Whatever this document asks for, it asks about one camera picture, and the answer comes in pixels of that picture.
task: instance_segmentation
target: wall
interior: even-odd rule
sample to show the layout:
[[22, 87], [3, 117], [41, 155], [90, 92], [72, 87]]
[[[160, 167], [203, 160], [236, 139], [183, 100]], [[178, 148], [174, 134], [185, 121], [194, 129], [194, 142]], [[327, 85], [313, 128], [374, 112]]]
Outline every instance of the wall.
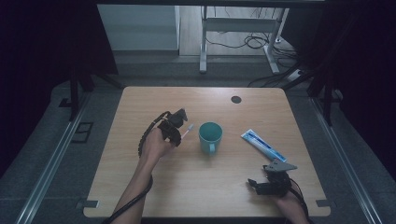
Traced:
[[112, 50], [178, 49], [179, 6], [98, 5]]

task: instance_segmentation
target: wooden tabletop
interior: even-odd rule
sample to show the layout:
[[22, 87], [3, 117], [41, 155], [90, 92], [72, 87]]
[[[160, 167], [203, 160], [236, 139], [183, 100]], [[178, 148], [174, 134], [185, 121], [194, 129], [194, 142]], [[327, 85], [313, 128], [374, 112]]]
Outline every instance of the wooden tabletop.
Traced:
[[[231, 101], [242, 99], [240, 104]], [[259, 196], [248, 178], [267, 182], [262, 169], [270, 161], [241, 138], [248, 129], [296, 165], [288, 174], [302, 188], [310, 216], [327, 216], [330, 207], [306, 150], [289, 102], [281, 89], [128, 87], [124, 90], [105, 149], [92, 183], [87, 217], [111, 216], [138, 162], [137, 147], [143, 132], [164, 111], [184, 107], [194, 127], [173, 152], [154, 169], [154, 185], [146, 198], [144, 217], [279, 217], [267, 196]], [[223, 129], [219, 151], [204, 154], [198, 129], [215, 121]]]

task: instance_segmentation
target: cup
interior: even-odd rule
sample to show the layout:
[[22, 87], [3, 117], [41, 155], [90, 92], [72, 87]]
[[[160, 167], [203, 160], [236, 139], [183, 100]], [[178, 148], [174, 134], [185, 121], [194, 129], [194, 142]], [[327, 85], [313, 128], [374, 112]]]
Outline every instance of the cup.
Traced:
[[222, 137], [222, 129], [215, 122], [206, 122], [199, 128], [201, 150], [209, 155], [216, 153]]

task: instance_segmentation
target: toothpaste tube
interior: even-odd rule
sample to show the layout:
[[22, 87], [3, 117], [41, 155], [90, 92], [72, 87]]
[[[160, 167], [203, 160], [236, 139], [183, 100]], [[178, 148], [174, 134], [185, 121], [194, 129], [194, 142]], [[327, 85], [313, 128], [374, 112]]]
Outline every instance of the toothpaste tube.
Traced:
[[264, 140], [262, 140], [253, 130], [249, 129], [241, 135], [241, 137], [247, 140], [251, 145], [255, 146], [260, 152], [262, 152], [271, 161], [278, 159], [280, 161], [286, 161], [286, 158], [282, 156], [279, 152], [274, 150], [270, 145], [268, 145]]

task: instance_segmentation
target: gray carpet floor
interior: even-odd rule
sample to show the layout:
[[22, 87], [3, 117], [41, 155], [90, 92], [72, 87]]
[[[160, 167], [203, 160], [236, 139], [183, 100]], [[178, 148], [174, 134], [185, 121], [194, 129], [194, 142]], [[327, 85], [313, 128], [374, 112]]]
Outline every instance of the gray carpet floor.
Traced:
[[[256, 78], [269, 76], [264, 59], [209, 57], [206, 74], [199, 74], [196, 57], [158, 56], [150, 59], [116, 56], [120, 74], [111, 76], [126, 86], [246, 87]], [[122, 90], [92, 76], [95, 89], [81, 122], [92, 122], [92, 133], [85, 144], [70, 144], [53, 178], [33, 223], [100, 223], [87, 218], [78, 203], [88, 197], [106, 138], [117, 110]], [[319, 123], [305, 89], [309, 81], [286, 91], [294, 117], [313, 160], [319, 180], [330, 202], [328, 217], [312, 217], [315, 223], [368, 223], [350, 186], [340, 161]], [[69, 98], [67, 82], [56, 87], [51, 103], [18, 158], [0, 180], [0, 223], [15, 223], [53, 150], [68, 124], [70, 109], [59, 107]], [[375, 204], [383, 223], [396, 223], [394, 202], [396, 184], [373, 151], [345, 119], [337, 104], [332, 105], [332, 123], [341, 145]], [[143, 223], [283, 223], [263, 218], [153, 219]]]

